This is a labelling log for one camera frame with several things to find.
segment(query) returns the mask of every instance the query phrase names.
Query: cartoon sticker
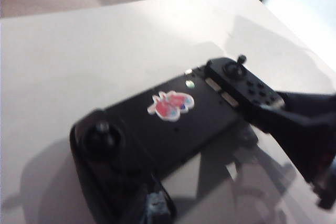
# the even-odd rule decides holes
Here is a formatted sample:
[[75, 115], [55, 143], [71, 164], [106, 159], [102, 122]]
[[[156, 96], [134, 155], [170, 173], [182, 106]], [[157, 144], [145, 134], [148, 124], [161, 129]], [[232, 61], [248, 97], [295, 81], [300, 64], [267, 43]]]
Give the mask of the cartoon sticker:
[[187, 113], [194, 107], [194, 99], [185, 93], [159, 92], [159, 96], [153, 95], [154, 103], [147, 108], [150, 115], [157, 114], [163, 121], [176, 122], [181, 113]]

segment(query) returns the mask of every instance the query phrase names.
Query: small light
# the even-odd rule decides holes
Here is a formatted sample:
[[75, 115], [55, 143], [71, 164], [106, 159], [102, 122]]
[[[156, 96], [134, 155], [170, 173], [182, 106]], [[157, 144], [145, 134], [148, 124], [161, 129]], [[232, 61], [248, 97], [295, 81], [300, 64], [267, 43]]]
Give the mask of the small light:
[[192, 69], [187, 69], [184, 71], [184, 74], [187, 75], [187, 74], [191, 74], [193, 72]]
[[195, 87], [195, 83], [191, 80], [186, 80], [185, 85], [190, 89], [193, 89]]

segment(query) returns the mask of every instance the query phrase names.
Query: analog stick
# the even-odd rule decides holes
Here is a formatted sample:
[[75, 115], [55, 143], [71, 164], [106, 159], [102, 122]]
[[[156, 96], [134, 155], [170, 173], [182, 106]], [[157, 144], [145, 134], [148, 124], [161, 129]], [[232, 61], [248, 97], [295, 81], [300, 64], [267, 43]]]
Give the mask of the analog stick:
[[223, 71], [226, 75], [233, 80], [241, 80], [246, 75], [246, 69], [243, 67], [246, 61], [245, 55], [240, 55], [237, 62], [229, 62], [223, 66]]
[[92, 127], [81, 142], [86, 155], [102, 160], [111, 157], [116, 152], [120, 139], [120, 133], [108, 122], [102, 121]]

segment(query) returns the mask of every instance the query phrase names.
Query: black game controller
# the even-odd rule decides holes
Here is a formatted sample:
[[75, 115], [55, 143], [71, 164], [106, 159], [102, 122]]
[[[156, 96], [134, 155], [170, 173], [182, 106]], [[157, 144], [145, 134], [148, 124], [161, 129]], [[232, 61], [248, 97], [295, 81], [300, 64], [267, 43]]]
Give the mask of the black game controller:
[[236, 108], [283, 103], [245, 59], [210, 60], [73, 126], [71, 150], [97, 223], [171, 223], [176, 209], [160, 179], [237, 122]]

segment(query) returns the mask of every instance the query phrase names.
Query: table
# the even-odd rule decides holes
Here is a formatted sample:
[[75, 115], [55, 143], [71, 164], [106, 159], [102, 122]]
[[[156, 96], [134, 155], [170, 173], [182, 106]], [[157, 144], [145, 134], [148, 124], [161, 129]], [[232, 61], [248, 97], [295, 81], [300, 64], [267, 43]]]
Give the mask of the table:
[[[332, 93], [332, 72], [258, 0], [145, 0], [1, 19], [1, 221], [94, 223], [68, 133], [104, 108], [238, 54], [276, 90]], [[255, 132], [257, 145], [235, 146]], [[276, 141], [231, 129], [164, 181], [177, 223], [330, 223]]]

